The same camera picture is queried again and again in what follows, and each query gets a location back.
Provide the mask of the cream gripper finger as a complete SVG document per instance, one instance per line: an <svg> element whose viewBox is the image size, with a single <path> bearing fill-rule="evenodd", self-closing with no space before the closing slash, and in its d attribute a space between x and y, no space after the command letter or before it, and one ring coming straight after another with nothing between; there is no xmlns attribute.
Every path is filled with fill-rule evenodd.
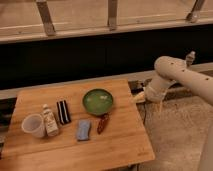
<svg viewBox="0 0 213 171"><path fill-rule="evenodd" d="M145 93L140 92L133 97L135 103L143 103L145 101Z"/></svg>

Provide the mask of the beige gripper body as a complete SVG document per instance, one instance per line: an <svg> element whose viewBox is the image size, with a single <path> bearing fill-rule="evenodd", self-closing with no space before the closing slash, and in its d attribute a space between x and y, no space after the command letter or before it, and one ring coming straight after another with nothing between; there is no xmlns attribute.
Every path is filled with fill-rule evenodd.
<svg viewBox="0 0 213 171"><path fill-rule="evenodd" d="M151 102L162 101L167 93L171 82L161 77L154 77L145 88L145 98Z"/></svg>

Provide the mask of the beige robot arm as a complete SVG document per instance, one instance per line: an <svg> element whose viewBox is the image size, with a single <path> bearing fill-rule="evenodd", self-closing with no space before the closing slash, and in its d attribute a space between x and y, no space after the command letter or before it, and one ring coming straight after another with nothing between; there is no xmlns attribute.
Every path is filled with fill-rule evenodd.
<svg viewBox="0 0 213 171"><path fill-rule="evenodd" d="M167 90L178 82L213 106L213 77L193 71L185 60L170 56L159 57L154 68L156 75L144 91L133 97L135 102L148 100L158 103L165 98ZM198 171L213 171L213 122L203 146Z"/></svg>

